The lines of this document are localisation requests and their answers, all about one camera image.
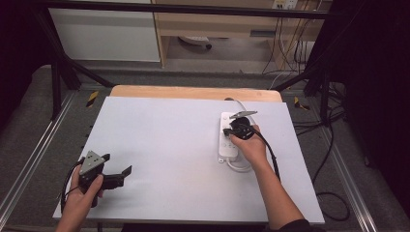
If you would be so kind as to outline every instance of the power strip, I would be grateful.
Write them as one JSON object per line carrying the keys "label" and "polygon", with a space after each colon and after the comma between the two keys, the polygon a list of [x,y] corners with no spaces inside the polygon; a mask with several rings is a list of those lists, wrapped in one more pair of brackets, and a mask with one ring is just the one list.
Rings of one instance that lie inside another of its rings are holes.
{"label": "power strip", "polygon": [[234,119],[229,119],[230,116],[235,113],[222,112],[220,115],[220,147],[218,150],[218,161],[224,162],[226,159],[230,161],[235,161],[239,155],[238,148],[232,143],[228,136],[223,134],[223,129],[230,129],[230,123]]}
{"label": "power strip", "polygon": [[275,0],[273,9],[278,10],[295,10],[298,0]]}

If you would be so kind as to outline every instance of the gray carpet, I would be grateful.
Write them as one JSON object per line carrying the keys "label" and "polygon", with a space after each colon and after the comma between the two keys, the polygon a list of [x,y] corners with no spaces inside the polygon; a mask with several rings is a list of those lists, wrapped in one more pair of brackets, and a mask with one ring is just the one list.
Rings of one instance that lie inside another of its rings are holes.
{"label": "gray carpet", "polygon": [[[243,74],[201,74],[179,72],[100,72],[110,80],[121,84],[139,85],[178,85],[201,87],[249,87],[266,89],[271,83],[271,75]],[[92,91],[81,90],[74,98],[66,118],[55,134],[50,146],[34,173],[28,187],[21,196],[15,210],[8,220],[8,225],[54,226],[56,221],[51,218],[57,205],[56,197],[62,187],[65,175],[76,161],[87,140],[86,134],[91,131],[97,118],[104,96],[109,90],[100,91],[94,105],[85,107]],[[283,97],[288,103],[293,121],[315,120],[311,110],[303,110],[293,106],[293,97]],[[4,198],[14,179],[27,161],[44,132],[51,116],[51,95],[49,72],[38,71],[34,75],[33,84],[25,96],[21,108],[8,126],[0,134],[0,197]],[[378,170],[367,168],[358,148],[354,135],[346,122],[335,123],[335,138],[338,148],[343,153],[350,171],[365,199],[371,215],[380,230],[410,230],[410,222],[399,207],[389,188],[381,178]],[[299,142],[307,163],[307,169],[312,176],[328,149],[320,130],[299,136]],[[315,185],[318,191],[333,191],[340,194],[346,201],[343,187],[329,159],[321,171]],[[331,215],[341,217],[344,208],[339,201],[323,197],[320,205]],[[354,212],[350,219],[337,222],[325,218],[326,224],[321,227],[328,230],[361,230]],[[89,222],[86,227],[93,227]],[[108,224],[116,227],[120,224]]]}

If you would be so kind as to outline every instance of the wooden table edge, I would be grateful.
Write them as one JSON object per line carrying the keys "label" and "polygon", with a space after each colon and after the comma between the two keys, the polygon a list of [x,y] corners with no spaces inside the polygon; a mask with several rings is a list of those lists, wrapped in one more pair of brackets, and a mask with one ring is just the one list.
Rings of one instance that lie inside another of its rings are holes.
{"label": "wooden table edge", "polygon": [[280,93],[273,90],[247,88],[202,88],[182,86],[117,85],[112,88],[110,97],[201,99],[239,101],[282,102]]}

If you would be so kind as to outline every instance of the outlet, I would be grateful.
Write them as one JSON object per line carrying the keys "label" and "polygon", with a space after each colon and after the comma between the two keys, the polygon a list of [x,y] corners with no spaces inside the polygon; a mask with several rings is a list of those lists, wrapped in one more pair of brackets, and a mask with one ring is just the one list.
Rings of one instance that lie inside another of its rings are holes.
{"label": "outlet", "polygon": [[298,0],[286,0],[284,4],[285,10],[295,10],[296,4],[298,4]]}
{"label": "outlet", "polygon": [[275,0],[274,6],[272,8],[278,9],[278,10],[284,10],[285,5],[286,5],[286,0]]}

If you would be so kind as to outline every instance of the white tabletop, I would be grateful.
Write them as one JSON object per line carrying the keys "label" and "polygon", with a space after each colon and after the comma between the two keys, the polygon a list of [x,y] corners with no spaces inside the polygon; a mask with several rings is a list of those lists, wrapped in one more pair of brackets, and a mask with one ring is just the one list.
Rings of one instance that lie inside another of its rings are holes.
{"label": "white tabletop", "polygon": [[[305,218],[324,223],[285,103],[243,101],[277,156],[282,184]],[[123,222],[266,222],[253,171],[218,163],[222,112],[235,101],[108,97],[81,156],[111,154],[104,174],[132,165],[88,218]],[[59,218],[57,206],[54,218]]]}

